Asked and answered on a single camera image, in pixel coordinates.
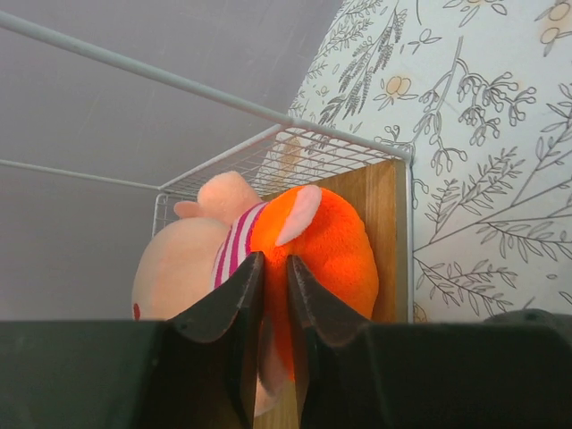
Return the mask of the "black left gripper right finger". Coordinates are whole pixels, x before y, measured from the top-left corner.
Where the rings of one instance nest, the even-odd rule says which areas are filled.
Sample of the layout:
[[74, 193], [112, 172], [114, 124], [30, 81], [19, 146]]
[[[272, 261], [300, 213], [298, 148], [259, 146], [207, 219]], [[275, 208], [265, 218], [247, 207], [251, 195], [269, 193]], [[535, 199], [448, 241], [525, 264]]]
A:
[[303, 428], [568, 428], [571, 318], [377, 324], [288, 260]]

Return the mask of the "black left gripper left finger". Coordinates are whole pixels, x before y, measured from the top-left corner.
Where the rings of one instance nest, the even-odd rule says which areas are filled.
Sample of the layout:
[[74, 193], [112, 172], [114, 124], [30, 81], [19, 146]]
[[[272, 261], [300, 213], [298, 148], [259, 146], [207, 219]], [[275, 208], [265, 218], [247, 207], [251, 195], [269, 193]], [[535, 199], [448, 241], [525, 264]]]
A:
[[264, 258], [167, 321], [1, 325], [4, 428], [249, 428]]

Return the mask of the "peach doll plush striped shirt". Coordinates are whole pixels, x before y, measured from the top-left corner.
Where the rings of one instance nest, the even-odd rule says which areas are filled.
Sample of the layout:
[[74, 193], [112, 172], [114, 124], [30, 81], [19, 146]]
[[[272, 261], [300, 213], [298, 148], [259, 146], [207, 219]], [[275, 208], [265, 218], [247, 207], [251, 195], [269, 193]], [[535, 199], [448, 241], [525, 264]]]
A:
[[264, 201], [234, 171], [205, 183], [145, 248], [135, 274], [135, 319], [172, 318], [222, 286], [246, 258], [264, 256], [265, 309], [259, 331], [254, 413], [271, 410], [294, 377], [287, 261], [299, 257], [332, 294], [371, 317], [378, 272], [356, 209], [315, 184]]

